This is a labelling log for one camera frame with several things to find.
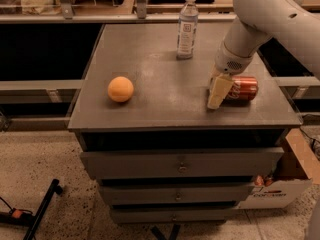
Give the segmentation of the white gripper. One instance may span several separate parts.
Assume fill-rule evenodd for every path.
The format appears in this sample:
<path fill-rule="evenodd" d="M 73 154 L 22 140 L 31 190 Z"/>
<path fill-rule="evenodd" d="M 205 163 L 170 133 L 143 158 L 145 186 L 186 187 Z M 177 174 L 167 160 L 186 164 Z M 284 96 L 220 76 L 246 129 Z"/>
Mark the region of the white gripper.
<path fill-rule="evenodd" d="M 230 75 L 241 74 L 252 62 L 253 55 L 253 51 L 245 51 L 243 48 L 232 51 L 224 41 L 221 42 L 210 73 L 207 102 L 209 109 L 216 110 L 220 107 L 233 86 Z"/>

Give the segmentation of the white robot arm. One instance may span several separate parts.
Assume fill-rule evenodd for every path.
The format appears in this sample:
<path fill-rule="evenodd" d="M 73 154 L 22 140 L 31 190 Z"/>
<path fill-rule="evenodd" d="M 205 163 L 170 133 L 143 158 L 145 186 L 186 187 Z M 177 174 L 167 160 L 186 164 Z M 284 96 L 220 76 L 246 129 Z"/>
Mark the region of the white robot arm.
<path fill-rule="evenodd" d="M 320 18 L 303 0 L 233 0 L 236 14 L 215 55 L 207 107 L 217 109 L 258 48 L 276 39 L 316 78 L 320 78 Z"/>

